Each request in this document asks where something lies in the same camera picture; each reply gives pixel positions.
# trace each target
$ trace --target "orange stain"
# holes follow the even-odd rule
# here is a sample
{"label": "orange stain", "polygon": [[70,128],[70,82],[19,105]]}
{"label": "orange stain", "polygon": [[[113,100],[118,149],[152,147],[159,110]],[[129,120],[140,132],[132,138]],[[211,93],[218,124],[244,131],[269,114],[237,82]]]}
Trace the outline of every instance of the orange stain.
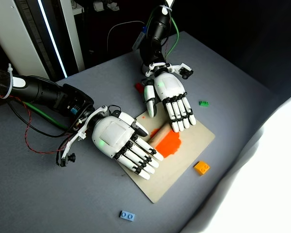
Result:
{"label": "orange stain", "polygon": [[160,129],[154,129],[151,134],[150,134],[150,138],[153,138],[154,135],[159,131]]}
{"label": "orange stain", "polygon": [[164,158],[167,158],[171,154],[175,154],[180,148],[181,140],[180,133],[169,131],[165,138],[156,146],[156,150],[162,154]]}

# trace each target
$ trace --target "robotic arm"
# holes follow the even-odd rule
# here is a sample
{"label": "robotic arm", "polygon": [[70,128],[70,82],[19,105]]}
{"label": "robotic arm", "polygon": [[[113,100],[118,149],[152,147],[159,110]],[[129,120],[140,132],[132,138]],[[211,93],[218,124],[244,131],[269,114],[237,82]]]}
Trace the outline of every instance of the robotic arm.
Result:
{"label": "robotic arm", "polygon": [[60,164],[57,162],[60,166],[66,166],[68,161],[75,162],[75,154],[68,155],[69,150],[73,142],[86,138],[88,129],[93,129],[92,141],[101,152],[144,179],[148,180],[154,168],[159,167],[157,160],[163,160],[163,156],[140,137],[147,136],[147,130],[120,108],[111,112],[113,105],[109,108],[104,105],[95,110],[94,101],[80,90],[36,76],[14,75],[12,83],[3,83],[0,82],[1,96],[10,90],[10,96],[44,104],[63,116],[70,116],[79,125],[83,124],[77,132],[72,132],[71,140],[61,151]]}
{"label": "robotic arm", "polygon": [[149,68],[143,83],[150,117],[156,115],[157,94],[168,112],[173,130],[179,132],[189,128],[190,124],[195,125],[196,119],[186,98],[187,92],[179,79],[172,74],[176,73],[183,79],[188,79],[193,74],[192,69],[184,63],[178,66],[168,64],[162,55],[162,40],[168,37],[173,21],[170,8],[173,2],[173,0],[165,1],[165,5],[160,5],[153,11],[146,37],[140,45],[140,56],[144,65]]}

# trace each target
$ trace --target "beige board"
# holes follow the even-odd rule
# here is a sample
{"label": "beige board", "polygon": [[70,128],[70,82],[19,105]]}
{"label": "beige board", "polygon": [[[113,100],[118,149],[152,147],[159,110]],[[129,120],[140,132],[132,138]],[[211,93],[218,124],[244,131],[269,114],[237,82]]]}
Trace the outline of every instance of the beige board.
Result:
{"label": "beige board", "polygon": [[[148,113],[144,112],[137,117],[137,121],[151,134],[155,129],[161,128],[168,121],[168,118],[160,102],[157,104],[157,114],[154,118],[150,118]],[[120,166],[144,194],[153,203],[156,203],[187,168],[193,169],[195,164],[192,165],[192,163],[214,138],[215,135],[197,120],[196,125],[180,133],[180,148],[175,154],[169,155],[161,162],[159,161],[160,166],[155,169],[154,174],[151,174],[150,180],[143,179],[121,164]]]}

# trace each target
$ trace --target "robotic hand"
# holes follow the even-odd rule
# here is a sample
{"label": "robotic hand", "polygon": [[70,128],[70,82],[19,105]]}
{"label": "robotic hand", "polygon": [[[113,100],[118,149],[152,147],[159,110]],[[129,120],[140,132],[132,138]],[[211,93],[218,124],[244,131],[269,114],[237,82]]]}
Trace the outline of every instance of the robotic hand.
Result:
{"label": "robotic hand", "polygon": [[147,77],[154,75],[154,79],[146,79],[144,84],[146,107],[150,117],[154,117],[156,114],[156,91],[168,112],[174,132],[183,131],[184,128],[189,128],[190,124],[195,125],[196,119],[186,98],[187,92],[179,79],[172,74],[175,72],[186,79],[192,73],[192,69],[184,63],[179,66],[156,63],[150,64],[149,68],[150,71],[145,75]]}
{"label": "robotic hand", "polygon": [[71,158],[67,156],[71,144],[75,140],[84,139],[85,131],[90,127],[94,127],[92,141],[101,152],[144,179],[150,179],[150,174],[155,172],[154,168],[159,167],[155,159],[163,160],[160,153],[138,136],[147,136],[148,132],[136,119],[120,110],[111,113],[110,107],[102,106],[87,118],[83,127],[67,143],[61,156],[61,166],[66,166]]}
{"label": "robotic hand", "polygon": [[172,74],[176,73],[183,79],[188,79],[193,74],[192,69],[184,63],[178,66],[168,64],[162,55],[162,40],[168,39],[171,21],[174,23],[171,17],[173,2],[166,0],[165,5],[159,5],[153,10],[146,26],[146,36],[140,45],[140,56],[144,65],[149,68],[145,73],[148,78],[143,80],[143,84],[150,117],[156,114],[155,94],[157,94],[168,112],[173,130],[179,132],[189,128],[190,124],[195,125],[196,119],[186,98],[187,92]]}

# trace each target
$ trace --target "gray table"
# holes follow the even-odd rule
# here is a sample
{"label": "gray table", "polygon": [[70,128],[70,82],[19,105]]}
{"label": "gray table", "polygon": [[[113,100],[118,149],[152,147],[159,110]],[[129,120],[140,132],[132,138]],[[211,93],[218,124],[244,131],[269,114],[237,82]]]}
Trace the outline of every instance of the gray table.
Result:
{"label": "gray table", "polygon": [[[0,232],[99,232],[176,233],[215,186],[244,144],[265,119],[274,96],[233,64],[185,32],[170,54],[169,62],[185,62],[194,70],[181,80],[196,118],[215,135],[198,157],[211,166],[199,177],[189,168],[152,204],[113,160],[104,156],[87,138],[73,145],[76,162],[55,165],[54,155],[39,155],[24,143],[25,125],[12,111],[0,107]],[[95,107],[116,104],[136,117],[146,110],[134,84],[140,73],[139,52],[131,52],[85,70],[60,82],[69,83],[91,96]],[[209,101],[209,108],[198,106]],[[32,124],[58,133],[37,115]],[[32,130],[31,146],[53,150],[62,139]],[[121,210],[136,214],[129,222]]]}

